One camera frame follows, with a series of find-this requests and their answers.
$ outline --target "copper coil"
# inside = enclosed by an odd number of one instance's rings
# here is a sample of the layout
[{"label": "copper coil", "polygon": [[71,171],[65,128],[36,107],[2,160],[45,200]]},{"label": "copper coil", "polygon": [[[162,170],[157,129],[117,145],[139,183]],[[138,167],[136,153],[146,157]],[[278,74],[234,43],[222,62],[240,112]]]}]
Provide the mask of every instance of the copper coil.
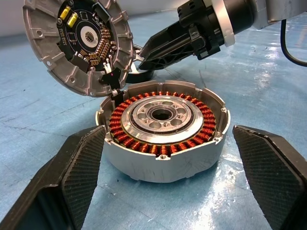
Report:
[{"label": "copper coil", "polygon": [[141,143],[139,141],[135,141],[130,148],[133,149],[134,151],[137,151],[139,147],[141,146]]},{"label": "copper coil", "polygon": [[125,100],[125,103],[127,103],[127,104],[132,104],[132,103],[133,103],[133,101],[132,101],[132,100],[130,100],[130,99],[127,99],[127,100]]},{"label": "copper coil", "polygon": [[204,114],[203,115],[204,118],[214,118],[213,114]]},{"label": "copper coil", "polygon": [[122,107],[117,107],[117,108],[116,108],[116,110],[117,110],[118,112],[122,112],[122,113],[125,111],[125,109],[126,109],[126,108],[122,108]]},{"label": "copper coil", "polygon": [[129,139],[123,141],[123,145],[128,148],[130,145],[132,145],[133,142],[134,142],[134,139],[129,138]]},{"label": "copper coil", "polygon": [[197,98],[193,98],[190,102],[192,102],[193,104],[197,103],[198,99]]},{"label": "copper coil", "polygon": [[121,116],[112,115],[110,120],[120,120]]},{"label": "copper coil", "polygon": [[193,141],[191,141],[191,140],[187,140],[187,145],[190,147],[190,148],[193,148],[193,147],[195,147],[196,146],[196,144],[193,142]]},{"label": "copper coil", "polygon": [[124,134],[124,135],[118,136],[118,137],[117,137],[117,140],[118,140],[119,142],[123,142],[124,140],[126,140],[126,139],[128,139],[128,138],[129,138],[128,135],[127,135],[127,134]]},{"label": "copper coil", "polygon": [[176,153],[176,152],[178,152],[178,149],[177,149],[177,147],[175,145],[171,145],[170,146],[170,151],[171,151],[171,153]]},{"label": "copper coil", "polygon": [[214,133],[214,130],[210,128],[202,128],[201,133],[205,133],[205,134],[212,136],[212,134]]},{"label": "copper coil", "polygon": [[182,150],[186,150],[188,149],[188,147],[184,144],[184,143],[179,143],[178,148],[182,151]]},{"label": "copper coil", "polygon": [[120,126],[120,120],[110,121],[110,126]]},{"label": "copper coil", "polygon": [[215,129],[215,124],[208,124],[208,123],[205,123],[205,124],[203,125],[203,128]]},{"label": "copper coil", "polygon": [[160,148],[160,155],[168,155],[168,150],[165,145],[162,145]]},{"label": "copper coil", "polygon": [[114,131],[120,130],[120,129],[122,129],[121,126],[110,126],[110,131],[111,131],[111,132],[114,132]]},{"label": "copper coil", "polygon": [[120,130],[116,130],[113,132],[114,137],[118,137],[125,134],[124,130],[120,129]]},{"label": "copper coil", "polygon": [[210,136],[208,134],[205,134],[205,133],[199,133],[197,135],[197,137],[203,139],[204,141],[208,141],[210,139]]},{"label": "copper coil", "polygon": [[202,106],[202,105],[203,105],[203,102],[197,102],[195,105],[196,105],[197,107]]},{"label": "copper coil", "polygon": [[188,95],[188,96],[186,96],[184,99],[186,99],[186,100],[191,100],[192,99],[192,97],[190,96],[190,95]]},{"label": "copper coil", "polygon": [[215,123],[215,119],[213,118],[206,118],[206,119],[204,119],[204,123],[212,123],[212,124],[216,124]]},{"label": "copper coil", "polygon": [[198,106],[200,110],[203,110],[203,109],[209,109],[208,106],[206,106],[205,104],[201,105],[201,106]]},{"label": "copper coil", "polygon": [[149,150],[149,153],[157,155],[158,154],[158,146],[152,145],[152,147]]},{"label": "copper coil", "polygon": [[204,140],[203,140],[203,139],[200,139],[200,138],[198,138],[198,137],[193,137],[192,140],[193,140],[196,144],[198,144],[198,145],[201,145],[201,144],[204,143]]},{"label": "copper coil", "polygon": [[131,97],[130,100],[136,102],[138,99],[136,97]]},{"label": "copper coil", "polygon": [[201,110],[201,113],[204,115],[204,114],[211,114],[212,113],[212,111],[211,111],[211,109],[203,109],[203,110]]},{"label": "copper coil", "polygon": [[116,111],[116,110],[112,113],[112,115],[114,116],[121,116],[122,114],[123,114],[122,111]]},{"label": "copper coil", "polygon": [[129,106],[129,105],[126,104],[125,102],[123,102],[123,103],[121,103],[121,104],[119,105],[119,107],[124,108],[124,109],[126,109],[128,106]]},{"label": "copper coil", "polygon": [[148,144],[143,144],[143,145],[140,147],[139,151],[140,151],[140,152],[148,152],[148,149],[149,149],[149,145],[148,145]]}]

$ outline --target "mounting screw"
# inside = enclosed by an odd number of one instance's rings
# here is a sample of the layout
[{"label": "mounting screw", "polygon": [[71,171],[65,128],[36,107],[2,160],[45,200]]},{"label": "mounting screw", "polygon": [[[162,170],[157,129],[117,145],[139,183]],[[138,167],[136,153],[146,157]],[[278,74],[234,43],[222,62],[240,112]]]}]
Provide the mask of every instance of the mounting screw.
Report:
[{"label": "mounting screw", "polygon": [[62,25],[63,21],[62,19],[58,18],[58,25]]}]

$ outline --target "blue work surface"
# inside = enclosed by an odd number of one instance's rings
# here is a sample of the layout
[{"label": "blue work surface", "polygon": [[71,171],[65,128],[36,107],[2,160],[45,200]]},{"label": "blue work surface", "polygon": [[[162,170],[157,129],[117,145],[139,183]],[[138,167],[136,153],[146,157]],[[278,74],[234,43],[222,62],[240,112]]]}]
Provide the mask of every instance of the blue work surface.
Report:
[{"label": "blue work surface", "polygon": [[[175,11],[134,17],[134,43],[177,20]],[[307,14],[287,25],[289,51],[307,57]],[[84,229],[104,230],[269,230],[247,184],[231,133],[240,124],[285,137],[305,158],[307,69],[282,54],[280,23],[236,36],[236,44],[203,61],[189,57],[157,71],[158,81],[182,80],[220,95],[231,126],[216,165],[171,184],[134,181],[103,157]],[[25,36],[0,40],[0,219],[36,171],[65,139],[95,126],[102,98],[74,94],[37,61]]]}]

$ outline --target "white wall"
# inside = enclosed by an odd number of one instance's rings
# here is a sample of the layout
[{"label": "white wall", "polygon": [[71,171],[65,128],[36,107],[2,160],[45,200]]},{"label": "white wall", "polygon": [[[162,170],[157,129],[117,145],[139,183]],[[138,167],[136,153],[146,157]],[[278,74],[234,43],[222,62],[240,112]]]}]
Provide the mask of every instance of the white wall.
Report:
[{"label": "white wall", "polygon": [[[22,6],[24,0],[0,0],[0,36],[24,32]],[[118,0],[129,15],[174,9],[188,0]]]}]

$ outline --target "brushless motor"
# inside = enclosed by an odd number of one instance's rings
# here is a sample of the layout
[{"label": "brushless motor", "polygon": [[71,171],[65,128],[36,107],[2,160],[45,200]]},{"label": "brushless motor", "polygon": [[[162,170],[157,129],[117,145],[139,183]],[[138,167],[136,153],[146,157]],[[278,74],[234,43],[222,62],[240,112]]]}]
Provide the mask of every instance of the brushless motor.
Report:
[{"label": "brushless motor", "polygon": [[108,97],[96,113],[107,130],[104,153],[135,180],[169,183],[218,160],[230,124],[223,100],[182,81],[131,85],[122,102]]}]

